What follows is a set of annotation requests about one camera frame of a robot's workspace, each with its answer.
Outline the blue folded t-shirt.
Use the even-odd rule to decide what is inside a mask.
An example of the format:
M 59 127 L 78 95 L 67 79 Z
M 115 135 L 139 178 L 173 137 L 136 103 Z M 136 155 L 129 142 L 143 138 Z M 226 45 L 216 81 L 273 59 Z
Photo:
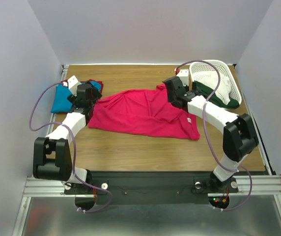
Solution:
M 56 94 L 54 98 L 54 103 L 51 109 L 51 112 L 54 114 L 57 113 L 79 113 L 82 115 L 87 115 L 89 111 L 87 112 L 69 112 L 71 109 L 72 104 L 67 100 L 67 97 L 71 95 L 72 93 L 67 87 L 64 87 L 61 84 L 56 86 Z

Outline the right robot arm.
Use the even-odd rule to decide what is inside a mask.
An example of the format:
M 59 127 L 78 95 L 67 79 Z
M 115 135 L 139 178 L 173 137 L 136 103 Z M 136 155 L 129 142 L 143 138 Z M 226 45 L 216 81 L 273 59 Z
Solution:
M 203 120 L 204 133 L 210 144 L 206 123 L 223 135 L 223 157 L 214 157 L 217 166 L 210 175 L 209 186 L 215 192 L 226 188 L 231 177 L 239 171 L 242 161 L 258 146 L 253 120 L 248 114 L 238 115 L 221 108 L 196 91 L 184 86 L 178 76 L 163 81 L 168 102 Z

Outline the aluminium frame rail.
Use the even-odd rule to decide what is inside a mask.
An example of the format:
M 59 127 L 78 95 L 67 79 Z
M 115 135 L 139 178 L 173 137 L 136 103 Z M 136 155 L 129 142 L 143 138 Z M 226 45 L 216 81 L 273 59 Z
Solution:
M 281 236 L 281 176 L 253 174 L 239 166 L 232 177 L 238 192 L 209 196 L 208 204 L 113 205 L 106 183 L 92 189 L 32 176 L 26 180 L 13 235 L 32 234 L 32 198 L 56 198 L 42 208 L 34 232 L 47 224 L 56 236 Z M 65 205 L 60 198 L 74 203 Z

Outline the white t-shirt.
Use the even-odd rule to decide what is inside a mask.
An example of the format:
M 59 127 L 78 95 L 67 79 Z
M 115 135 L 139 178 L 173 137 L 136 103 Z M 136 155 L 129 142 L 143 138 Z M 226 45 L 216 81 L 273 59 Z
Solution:
M 218 84 L 218 74 L 216 71 L 210 71 L 204 73 L 201 78 L 197 81 L 200 84 L 214 90 Z M 220 84 L 215 95 L 225 104 L 228 105 L 230 102 L 229 93 L 231 92 L 230 80 L 227 76 L 220 73 Z

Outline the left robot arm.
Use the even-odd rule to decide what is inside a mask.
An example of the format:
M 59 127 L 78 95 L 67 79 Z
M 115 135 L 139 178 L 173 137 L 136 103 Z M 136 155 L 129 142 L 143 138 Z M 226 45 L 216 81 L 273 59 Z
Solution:
M 76 167 L 76 134 L 88 125 L 96 102 L 102 97 L 91 82 L 68 83 L 72 103 L 70 112 L 63 122 L 50 122 L 43 125 L 57 125 L 46 137 L 38 137 L 33 146 L 33 176 L 37 179 L 60 180 L 75 183 L 81 193 L 97 189 L 92 185 L 91 172 Z

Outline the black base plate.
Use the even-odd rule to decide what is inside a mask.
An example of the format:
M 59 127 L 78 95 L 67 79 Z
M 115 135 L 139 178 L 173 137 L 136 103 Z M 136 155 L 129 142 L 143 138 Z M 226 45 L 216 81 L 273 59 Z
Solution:
M 90 183 L 106 183 L 113 205 L 208 204 L 209 196 L 238 192 L 235 178 L 221 183 L 211 172 L 92 171 Z

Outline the white plastic basket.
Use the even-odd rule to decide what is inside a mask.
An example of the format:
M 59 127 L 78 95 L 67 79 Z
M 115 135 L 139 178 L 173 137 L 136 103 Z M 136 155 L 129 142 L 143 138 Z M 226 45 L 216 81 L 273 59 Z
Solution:
M 197 82 L 201 76 L 210 71 L 216 71 L 218 74 L 218 84 L 214 90 L 211 90 L 210 88 L 204 86 L 203 84 L 200 84 Z M 189 72 L 191 75 L 192 81 L 196 85 L 197 92 L 200 93 L 200 95 L 204 96 L 207 98 L 212 92 L 215 92 L 217 88 L 219 87 L 220 84 L 220 73 L 223 75 L 227 76 L 230 80 L 231 84 L 231 92 L 229 93 L 230 97 L 230 102 L 228 105 L 225 105 L 215 94 L 209 99 L 210 102 L 213 104 L 225 108 L 225 109 L 230 109 L 234 110 L 239 108 L 239 106 L 242 103 L 242 97 L 239 92 L 239 89 L 237 87 L 237 84 L 234 80 L 234 77 L 228 67 L 227 64 L 220 60 L 208 60 L 208 63 L 203 63 L 203 62 L 193 62 L 190 67 L 189 67 Z

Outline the pink t-shirt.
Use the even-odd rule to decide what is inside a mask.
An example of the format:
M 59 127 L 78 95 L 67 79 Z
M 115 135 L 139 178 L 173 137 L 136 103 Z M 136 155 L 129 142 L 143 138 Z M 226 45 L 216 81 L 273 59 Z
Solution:
M 200 138 L 196 116 L 168 103 L 164 84 L 155 90 L 130 89 L 100 99 L 88 127 L 150 137 Z

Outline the dark red folded t-shirt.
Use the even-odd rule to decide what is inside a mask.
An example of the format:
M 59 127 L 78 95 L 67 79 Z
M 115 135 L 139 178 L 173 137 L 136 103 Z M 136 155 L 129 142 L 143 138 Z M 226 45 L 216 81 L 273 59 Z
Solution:
M 85 84 L 86 82 L 90 82 L 94 87 L 98 89 L 100 93 L 102 93 L 103 86 L 104 86 L 102 81 L 96 81 L 96 80 L 81 81 L 82 84 Z

